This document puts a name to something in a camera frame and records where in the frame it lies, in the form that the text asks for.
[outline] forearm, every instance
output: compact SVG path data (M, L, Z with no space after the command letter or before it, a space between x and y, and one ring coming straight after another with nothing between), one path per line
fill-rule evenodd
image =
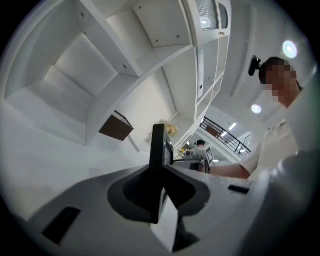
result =
M250 173L238 163L213 166L210 168L210 174L238 179L248 179L250 177Z

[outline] balcony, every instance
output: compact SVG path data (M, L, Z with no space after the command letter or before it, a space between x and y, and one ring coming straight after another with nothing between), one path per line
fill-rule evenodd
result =
M240 159L244 159L251 153L251 150L244 144L246 141L239 141L226 129L222 128L207 117L204 117L200 128L222 142L229 149L229 151L232 151Z

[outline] short sleeve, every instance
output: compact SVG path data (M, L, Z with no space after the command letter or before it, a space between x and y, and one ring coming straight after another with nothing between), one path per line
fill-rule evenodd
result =
M258 166L260 153L262 149L262 142L260 141L256 149L252 151L245 159L240 162L240 165L252 174Z

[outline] white shirt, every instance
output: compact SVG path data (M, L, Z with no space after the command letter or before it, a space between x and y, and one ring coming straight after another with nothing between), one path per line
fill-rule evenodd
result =
M269 129L256 149L240 162L255 180L260 171L277 167L280 160L294 155L298 145L285 120Z

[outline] black metal railing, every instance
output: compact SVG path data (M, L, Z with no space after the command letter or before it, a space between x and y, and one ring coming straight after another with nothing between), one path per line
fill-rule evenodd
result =
M200 127L209 134L221 141L226 147L232 150L238 157L245 158L250 154L250 149L247 148L241 141L230 134L226 129L211 121L207 117L203 118Z

